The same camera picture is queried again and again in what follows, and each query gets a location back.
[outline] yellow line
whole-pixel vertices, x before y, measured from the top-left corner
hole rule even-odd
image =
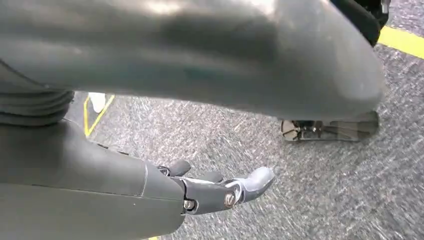
[[[386,26],[381,30],[378,42],[404,53],[424,59],[423,37]]]
[[[84,119],[84,134],[86,137],[88,137],[89,134],[89,114],[87,111],[87,103],[89,102],[90,97],[87,96],[87,98],[84,101],[84,105],[83,105],[83,109],[84,109],[84,115],[83,115],[83,119]]]
[[[94,130],[94,128],[96,127],[96,125],[99,123],[100,119],[102,118],[103,114],[105,114],[106,110],[108,109],[109,105],[111,105],[112,101],[115,99],[115,95],[112,95],[109,100],[106,102],[106,105],[104,105],[103,110],[98,114],[97,118],[95,119],[93,125],[90,127],[90,129],[88,130],[88,135],[90,136],[90,134],[92,134],[92,131]]]

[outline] bolt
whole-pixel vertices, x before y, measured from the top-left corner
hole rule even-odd
[[[225,206],[227,208],[232,208],[235,203],[236,203],[236,195],[233,192],[227,193],[225,195],[225,200],[224,200]]]
[[[195,202],[190,200],[184,200],[184,209],[192,210],[195,208]]]

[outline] gray plastic casing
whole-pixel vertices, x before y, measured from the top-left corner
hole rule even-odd
[[[0,46],[40,88],[283,119],[356,116],[384,90],[371,46],[327,0],[2,0]]]
[[[2,240],[140,240],[182,224],[184,190],[74,123],[0,125]]]

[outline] metal base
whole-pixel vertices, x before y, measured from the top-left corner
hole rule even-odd
[[[358,142],[372,137],[379,129],[379,115],[370,111],[357,117],[337,121],[283,120],[285,140]]]

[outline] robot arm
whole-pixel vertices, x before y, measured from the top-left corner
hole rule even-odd
[[[326,0],[1,0],[0,46],[0,239],[165,235],[273,182],[187,178],[89,142],[61,120],[72,91],[307,120],[383,95],[372,48]]]
[[[326,0],[0,4],[1,59],[39,91],[174,98],[307,120],[362,114],[383,95],[372,48]]]

